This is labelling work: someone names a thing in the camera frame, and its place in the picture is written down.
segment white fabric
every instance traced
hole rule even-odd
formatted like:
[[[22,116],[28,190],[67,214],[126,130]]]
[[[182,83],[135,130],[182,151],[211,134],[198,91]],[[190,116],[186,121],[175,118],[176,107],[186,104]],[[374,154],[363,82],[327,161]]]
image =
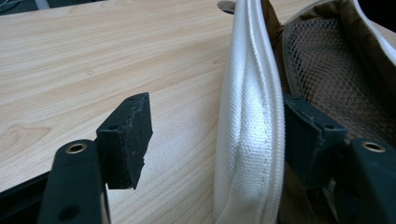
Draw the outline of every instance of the white fabric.
[[[274,223],[284,167],[280,80],[260,0],[238,0],[222,88],[214,221]]]

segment wooden table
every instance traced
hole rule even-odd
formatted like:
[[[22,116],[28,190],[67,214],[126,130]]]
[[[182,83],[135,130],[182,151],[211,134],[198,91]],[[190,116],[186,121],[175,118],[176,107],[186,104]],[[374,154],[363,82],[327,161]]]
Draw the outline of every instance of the wooden table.
[[[314,0],[274,0],[285,21]],[[217,0],[111,0],[0,17],[0,191],[149,92],[154,135],[114,223],[211,223],[219,96],[233,17]]]

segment screw hole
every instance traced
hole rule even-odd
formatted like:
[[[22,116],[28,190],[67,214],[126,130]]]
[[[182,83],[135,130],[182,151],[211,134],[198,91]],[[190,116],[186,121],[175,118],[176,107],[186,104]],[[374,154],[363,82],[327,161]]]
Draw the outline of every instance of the screw hole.
[[[117,130],[118,128],[119,128],[118,125],[110,125],[110,126],[108,127],[109,130]]]
[[[334,126],[332,126],[331,124],[326,124],[324,127],[326,129],[334,129]]]
[[[83,150],[85,150],[85,148],[87,148],[87,145],[84,143],[76,143],[74,145],[71,145],[70,147],[68,147],[66,149],[66,153],[67,154],[76,154],[79,152],[82,152]]]
[[[372,142],[362,142],[361,145],[366,148],[367,150],[373,152],[385,152],[385,148],[381,147],[379,144],[372,143]]]
[[[60,221],[70,221],[73,220],[79,213],[79,207],[77,205],[67,206],[62,209],[61,213],[58,216]]]

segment white fabric edge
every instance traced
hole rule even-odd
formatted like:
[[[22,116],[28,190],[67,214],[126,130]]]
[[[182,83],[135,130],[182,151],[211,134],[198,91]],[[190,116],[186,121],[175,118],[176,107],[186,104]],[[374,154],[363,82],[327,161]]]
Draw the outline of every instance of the white fabric edge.
[[[257,88],[261,96],[254,102],[245,98],[250,91],[246,83],[250,83],[248,87]],[[263,133],[269,134],[263,136],[254,133],[253,135],[260,137],[259,140],[252,140],[249,139],[252,136],[239,132],[246,122],[243,111],[257,112],[261,108],[265,109],[261,112],[262,116],[258,116],[261,120],[257,120],[256,125],[266,127]],[[260,142],[261,137],[269,145],[257,148],[260,144],[257,145],[256,140]],[[259,177],[259,181],[251,176],[248,183],[241,183],[246,179],[243,179],[243,176],[238,177],[238,172],[243,172],[246,167],[245,164],[241,165],[239,158],[250,153],[246,150],[247,146],[244,146],[246,141],[247,144],[249,141],[252,145],[256,144],[256,151],[252,151],[257,152],[258,149],[260,154],[255,156],[259,157],[259,160],[263,159],[265,163],[254,164],[261,167],[261,170],[253,175]],[[234,15],[233,38],[219,112],[213,208],[216,223],[276,221],[283,184],[284,147],[282,91],[275,56],[264,24],[261,2],[239,0]]]

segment black plastic bracket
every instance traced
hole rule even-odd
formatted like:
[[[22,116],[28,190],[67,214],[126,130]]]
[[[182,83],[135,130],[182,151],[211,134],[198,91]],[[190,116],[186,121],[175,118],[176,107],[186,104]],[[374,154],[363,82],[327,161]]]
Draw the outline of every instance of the black plastic bracket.
[[[344,144],[347,129],[303,99],[284,95],[286,161],[303,185],[329,185],[329,164],[336,148]]]

